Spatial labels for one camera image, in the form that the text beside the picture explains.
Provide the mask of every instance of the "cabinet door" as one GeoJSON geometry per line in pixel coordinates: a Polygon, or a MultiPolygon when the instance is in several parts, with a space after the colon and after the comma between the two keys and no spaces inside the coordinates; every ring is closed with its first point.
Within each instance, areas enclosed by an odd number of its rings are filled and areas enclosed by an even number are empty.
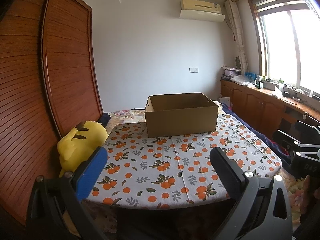
{"type": "Polygon", "coordinates": [[[233,89],[232,96],[232,111],[235,112],[241,119],[244,117],[244,106],[246,104],[246,93],[239,88],[233,89]]]}
{"type": "Polygon", "coordinates": [[[259,131],[272,139],[273,133],[279,129],[281,116],[284,111],[284,104],[277,104],[273,101],[263,102],[264,109],[260,122],[259,131]]]}
{"type": "Polygon", "coordinates": [[[244,108],[244,121],[252,128],[259,128],[260,119],[262,116],[263,102],[260,98],[253,94],[247,94],[247,101],[244,108]]]}
{"type": "Polygon", "coordinates": [[[102,115],[90,19],[91,8],[76,0],[50,0],[46,8],[44,75],[50,106],[62,136],[83,120],[97,121],[102,115]]]}
{"type": "Polygon", "coordinates": [[[230,97],[230,87],[221,83],[221,95],[223,97],[230,97]]]}
{"type": "Polygon", "coordinates": [[[47,0],[14,0],[0,21],[2,224],[5,217],[13,223],[11,217],[4,216],[5,209],[25,225],[36,177],[42,174],[56,178],[61,170],[56,150],[59,139],[47,108],[40,71],[40,33],[46,4],[47,0]]]}

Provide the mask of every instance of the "curtain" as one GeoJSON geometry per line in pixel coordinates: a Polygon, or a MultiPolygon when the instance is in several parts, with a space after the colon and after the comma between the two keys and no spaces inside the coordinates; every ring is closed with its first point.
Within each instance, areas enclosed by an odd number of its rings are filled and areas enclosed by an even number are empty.
{"type": "Polygon", "coordinates": [[[232,0],[227,0],[225,3],[228,17],[231,23],[232,31],[236,39],[239,58],[241,63],[241,74],[244,75],[245,72],[249,72],[247,58],[244,53],[243,47],[243,31],[242,31],[242,24],[241,19],[238,11],[237,4],[232,0]]]}

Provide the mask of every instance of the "cardboard box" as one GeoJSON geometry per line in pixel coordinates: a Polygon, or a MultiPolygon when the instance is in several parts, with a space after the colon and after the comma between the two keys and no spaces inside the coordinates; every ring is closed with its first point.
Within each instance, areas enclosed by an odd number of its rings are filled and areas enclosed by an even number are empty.
{"type": "Polygon", "coordinates": [[[212,132],[218,106],[202,93],[150,96],[147,101],[148,137],[212,132]]]}

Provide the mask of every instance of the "blue gripper pad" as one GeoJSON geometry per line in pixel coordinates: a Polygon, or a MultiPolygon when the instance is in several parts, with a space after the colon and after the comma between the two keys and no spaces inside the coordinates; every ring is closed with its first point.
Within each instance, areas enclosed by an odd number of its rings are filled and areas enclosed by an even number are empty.
{"type": "Polygon", "coordinates": [[[71,183],[79,201],[89,196],[107,161],[107,150],[103,147],[98,147],[90,158],[82,162],[76,169],[71,183]]]}

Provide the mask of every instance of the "wooden slatted door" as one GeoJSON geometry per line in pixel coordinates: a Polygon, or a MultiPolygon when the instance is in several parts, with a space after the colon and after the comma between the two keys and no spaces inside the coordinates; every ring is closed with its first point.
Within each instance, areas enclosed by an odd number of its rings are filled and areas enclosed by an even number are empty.
{"type": "Polygon", "coordinates": [[[22,224],[35,177],[59,171],[38,49],[45,3],[15,0],[0,22],[0,203],[22,224]]]}
{"type": "Polygon", "coordinates": [[[102,109],[92,61],[91,8],[74,0],[49,0],[43,53],[49,101],[61,135],[76,123],[98,120],[102,109]]]}
{"type": "Polygon", "coordinates": [[[59,175],[58,140],[101,115],[91,8],[15,0],[0,21],[0,205],[25,224],[36,176],[59,175]]]}

